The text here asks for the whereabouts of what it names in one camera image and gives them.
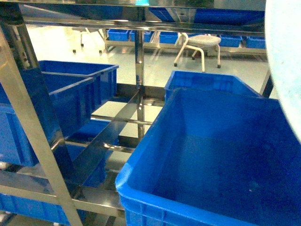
gray floor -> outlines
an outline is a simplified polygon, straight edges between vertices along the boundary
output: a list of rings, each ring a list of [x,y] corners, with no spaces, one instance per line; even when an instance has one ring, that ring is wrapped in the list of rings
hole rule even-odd
[[[98,50],[104,50],[104,43],[97,33],[93,33],[93,38],[87,34],[83,35],[84,48],[80,48],[79,32],[66,27],[38,27],[28,26],[29,34],[33,42],[36,55],[39,60],[60,60],[74,62],[93,62],[103,64],[117,64],[118,83],[135,84],[135,53],[133,48],[117,47],[110,53],[103,53],[101,56]],[[145,52],[145,85],[164,87],[172,70],[201,71],[200,59],[195,61],[188,57],[188,52],[184,51],[178,61],[178,67],[175,68],[174,59],[176,51],[171,50],[147,50]],[[207,73],[221,73],[238,76],[256,91],[260,91],[264,77],[268,69],[266,57],[262,56],[232,56],[225,54],[222,56],[222,68],[218,69],[215,57],[205,59]],[[275,91],[272,92],[272,98],[277,98]],[[96,111],[99,115],[115,116],[124,106],[123,103],[108,102]],[[146,106],[145,120],[153,121],[160,111],[160,107]],[[137,125],[128,124],[121,135],[137,137]],[[128,155],[113,155],[111,162],[126,159]],[[103,225],[106,216],[99,215],[95,225]],[[8,224],[9,226],[48,226],[49,222],[40,221],[23,216],[16,216]],[[118,218],[115,226],[124,226],[124,219]]]

blue plastic crate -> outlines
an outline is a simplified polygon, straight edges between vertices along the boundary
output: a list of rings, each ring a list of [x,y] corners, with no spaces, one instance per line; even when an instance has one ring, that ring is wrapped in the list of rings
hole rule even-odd
[[[177,32],[161,32],[160,33],[160,43],[175,44],[177,39],[178,39]]]
[[[247,48],[266,48],[264,37],[245,37]]]
[[[149,11],[163,22],[174,22],[166,8],[149,8]]]
[[[297,226],[300,165],[277,100],[178,89],[116,188],[129,226]]]
[[[238,35],[219,35],[221,38],[220,46],[239,47],[242,37]]]
[[[129,30],[110,29],[108,31],[110,41],[128,41]]]
[[[50,60],[39,61],[39,64],[43,73],[93,77],[95,80],[92,84],[92,111],[116,95],[118,65]]]
[[[21,74],[24,80],[29,81],[34,81],[36,76],[41,76],[41,72],[35,69],[23,71]],[[65,137],[75,133],[89,122],[92,113],[93,78],[47,74],[45,82]],[[32,82],[27,82],[27,84],[37,85]],[[50,119],[45,118],[42,123],[48,124]],[[34,166],[38,159],[1,85],[0,121],[0,161]]]
[[[197,24],[246,25],[264,22],[264,11],[198,8],[194,17]]]
[[[76,137],[81,141],[91,141],[108,124],[109,121],[91,120],[71,137]],[[84,150],[84,147],[79,145],[67,145],[67,148],[72,161],[74,161]],[[98,187],[105,180],[105,163],[111,153],[112,151],[107,151],[104,159],[99,163],[96,169],[84,182],[84,186]],[[0,210],[9,211],[15,214],[21,214],[32,218],[57,222],[62,225],[70,225],[61,206],[46,202],[20,198],[7,194],[0,194]],[[86,213],[82,210],[78,210],[78,213],[80,218],[83,220]]]
[[[0,209],[31,218],[70,225],[62,207],[55,204],[0,194]],[[85,211],[78,210],[78,213],[80,218],[84,220]]]
[[[144,32],[144,42],[150,42],[153,33],[154,32],[145,31]],[[131,31],[130,35],[131,35],[131,41],[135,41],[135,31]]]
[[[251,97],[262,97],[238,77],[224,74],[172,71],[165,89],[165,101],[177,88],[192,88],[199,90],[215,90]]]

metal pole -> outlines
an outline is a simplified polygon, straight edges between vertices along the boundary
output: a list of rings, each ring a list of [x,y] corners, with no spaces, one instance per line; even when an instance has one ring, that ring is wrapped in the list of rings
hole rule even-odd
[[[145,21],[145,9],[138,8],[138,21]],[[145,97],[144,88],[144,31],[135,31],[135,67],[136,67],[136,84],[140,93],[140,103],[137,105],[137,119],[144,121],[144,105],[143,98]],[[144,125],[138,124],[138,139],[144,137]]]
[[[51,127],[54,129],[51,131],[56,131],[54,137],[52,137],[49,140],[49,138],[44,132],[44,128],[40,122],[40,118],[38,115],[38,113],[53,113],[55,117],[55,112],[52,105],[48,105],[49,103],[51,103],[49,95],[38,95],[39,97],[33,97],[41,98],[41,101],[45,103],[43,106],[43,110],[41,112],[36,112],[34,104],[31,100],[31,96],[29,95],[30,91],[26,89],[26,86],[14,62],[13,56],[10,53],[9,46],[5,41],[5,37],[1,29],[0,47],[1,85],[4,88],[9,98],[9,101],[14,108],[15,113],[19,118],[19,121],[28,137],[28,140],[30,141],[34,149],[38,160],[40,161],[40,164],[51,184],[51,187],[57,195],[58,202],[64,209],[70,224],[72,226],[82,226],[82,222],[79,218],[77,210],[74,207],[69,191],[61,174],[60,168],[58,167],[58,164],[52,153],[52,149],[56,149],[56,151],[61,151],[61,153],[67,151],[62,132],[58,125],[58,121],[57,119],[51,120],[50,125],[46,125],[49,126],[48,129],[51,129]],[[48,94],[46,86],[42,86],[43,83],[40,83],[38,85],[40,86],[39,90],[44,89],[46,91],[46,94]],[[62,159],[64,161],[65,157],[66,161],[68,162],[69,155],[62,156]],[[72,168],[61,168],[61,170],[65,174],[68,174],[67,172],[72,170]]]
[[[262,84],[262,87],[260,90],[260,94],[266,98],[269,98],[272,93],[273,88],[274,88],[274,84],[272,81],[272,74],[269,69],[267,72],[267,75],[264,78],[264,81],[263,81],[263,84]]]

plastic bin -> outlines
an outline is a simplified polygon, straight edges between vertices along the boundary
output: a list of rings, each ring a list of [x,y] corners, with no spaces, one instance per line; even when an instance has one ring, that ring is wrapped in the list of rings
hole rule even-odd
[[[242,37],[238,35],[219,35],[221,38],[220,46],[239,47]]]
[[[0,194],[0,209],[31,218],[70,225],[62,207],[55,204]],[[86,213],[83,210],[78,210],[78,213],[84,220]]]
[[[177,32],[161,32],[160,33],[160,43],[175,44],[177,39],[178,39]]]
[[[149,11],[163,22],[174,22],[166,8],[149,8]]]
[[[38,87],[38,84],[28,81],[34,81],[37,76],[41,76],[39,70],[32,69],[21,73],[25,83]],[[49,74],[45,75],[45,82],[65,137],[89,122],[92,113],[93,78]],[[38,159],[1,85],[0,121],[0,161],[34,166]],[[48,124],[50,121],[51,116],[42,123]]]
[[[165,101],[174,89],[192,88],[199,90],[214,90],[232,94],[262,97],[238,77],[224,74],[172,71],[165,89]]]
[[[108,30],[110,41],[128,41],[129,30],[110,29]]]
[[[197,24],[247,25],[264,22],[263,11],[198,8],[194,17]]]
[[[300,165],[277,100],[178,89],[116,188],[129,226],[297,226]]]
[[[62,61],[39,61],[43,73],[93,77],[92,111],[98,109],[117,92],[118,65],[75,63]]]
[[[144,42],[150,42],[153,33],[154,32],[145,31],[144,32]],[[130,35],[131,35],[131,41],[135,41],[135,31],[131,31]]]
[[[264,37],[245,37],[247,48],[266,48]]]

stainless steel rack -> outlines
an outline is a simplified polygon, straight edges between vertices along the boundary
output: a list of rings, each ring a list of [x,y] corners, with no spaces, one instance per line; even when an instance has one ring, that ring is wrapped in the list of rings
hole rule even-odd
[[[33,200],[61,205],[72,226],[82,226],[76,210],[86,210],[92,213],[100,213],[111,216],[107,225],[112,225],[115,217],[124,217],[124,209],[119,203],[119,196],[114,191],[112,180],[118,170],[110,169],[107,182],[100,188],[88,188],[82,186],[85,176],[97,165],[104,151],[110,149],[118,152],[131,153],[133,147],[144,136],[144,125],[151,122],[144,120],[144,105],[163,105],[164,90],[159,87],[144,86],[144,61],[143,61],[143,31],[175,31],[175,32],[205,32],[219,34],[238,35],[263,35],[264,24],[249,24],[245,26],[225,26],[216,24],[194,24],[188,16],[176,17],[178,10],[191,12],[197,8],[219,8],[233,10],[265,10],[265,0],[199,0],[199,1],[176,1],[176,0],[0,0],[1,27],[6,35],[0,30],[0,82],[21,122],[21,125],[39,159],[46,178],[34,174],[17,174],[13,171],[0,171],[0,193],[29,198]],[[39,7],[52,10],[54,16],[31,16],[24,15],[20,7],[22,4],[31,7]],[[109,18],[101,12],[99,6],[113,6],[122,8],[122,18]],[[174,23],[152,21],[148,19],[148,7],[165,7],[170,10],[175,18]],[[118,97],[128,97],[130,101],[122,108],[115,118],[103,130],[93,142],[82,144],[86,146],[81,154],[81,161],[71,164],[70,162],[58,162],[53,152],[59,150],[66,152],[65,141],[53,106],[51,104],[45,82],[39,87],[38,101],[43,103],[43,109],[33,104],[32,92],[24,84],[19,70],[38,68],[39,64],[35,56],[30,37],[25,23],[49,24],[63,26],[83,26],[96,28],[119,28],[137,30],[135,33],[135,68],[137,84],[118,84]],[[262,93],[269,96],[272,83],[266,82]],[[137,110],[138,120],[130,118]],[[52,121],[45,125],[41,118],[46,114],[52,115]],[[119,137],[121,145],[110,144],[118,137],[126,123],[135,123],[138,127],[138,140],[128,137]],[[70,177],[75,179],[76,184],[70,184]]]

